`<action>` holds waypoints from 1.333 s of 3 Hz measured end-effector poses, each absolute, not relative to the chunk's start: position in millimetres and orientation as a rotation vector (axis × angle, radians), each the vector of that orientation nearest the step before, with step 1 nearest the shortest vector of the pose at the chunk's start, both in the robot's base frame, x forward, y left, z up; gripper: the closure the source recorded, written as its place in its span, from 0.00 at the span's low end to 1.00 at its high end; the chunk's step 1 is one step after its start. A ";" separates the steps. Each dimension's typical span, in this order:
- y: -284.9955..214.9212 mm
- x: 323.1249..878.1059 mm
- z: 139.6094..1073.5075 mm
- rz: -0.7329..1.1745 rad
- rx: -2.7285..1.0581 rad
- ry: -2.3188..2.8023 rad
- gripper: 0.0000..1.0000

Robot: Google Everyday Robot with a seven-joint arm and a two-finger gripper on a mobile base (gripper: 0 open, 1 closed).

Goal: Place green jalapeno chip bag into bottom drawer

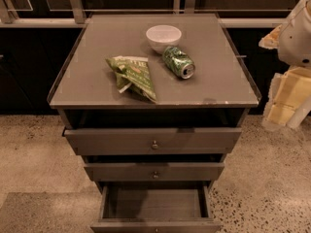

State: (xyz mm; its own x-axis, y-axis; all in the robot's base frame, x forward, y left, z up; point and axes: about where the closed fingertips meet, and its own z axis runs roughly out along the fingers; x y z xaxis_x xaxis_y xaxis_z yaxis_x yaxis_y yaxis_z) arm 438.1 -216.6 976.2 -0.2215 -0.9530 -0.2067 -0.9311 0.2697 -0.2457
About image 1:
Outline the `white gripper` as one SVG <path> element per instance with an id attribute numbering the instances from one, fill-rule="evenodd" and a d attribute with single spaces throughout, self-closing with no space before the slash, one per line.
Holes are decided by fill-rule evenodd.
<path id="1" fill-rule="evenodd" d="M 268 50 L 279 48 L 278 25 L 259 41 L 259 46 Z M 282 77 L 274 104 L 268 102 L 263 111 L 261 125 L 268 131 L 276 131 L 286 126 L 294 111 L 311 95 L 311 70 L 302 67 L 290 68 Z"/>

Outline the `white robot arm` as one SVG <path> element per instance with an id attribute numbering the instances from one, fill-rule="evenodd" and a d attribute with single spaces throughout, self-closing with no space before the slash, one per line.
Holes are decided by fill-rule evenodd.
<path id="1" fill-rule="evenodd" d="M 278 58 L 289 65 L 271 80 L 262 126 L 270 131 L 298 128 L 311 111 L 311 0 L 300 0 L 259 46 L 277 50 Z"/>

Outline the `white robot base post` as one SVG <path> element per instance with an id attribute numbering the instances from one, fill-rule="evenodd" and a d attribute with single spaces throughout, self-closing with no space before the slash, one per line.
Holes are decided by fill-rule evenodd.
<path id="1" fill-rule="evenodd" d="M 311 112 L 311 96 L 309 96 L 300 107 L 294 112 L 291 119 L 288 121 L 287 126 L 296 129 Z"/>

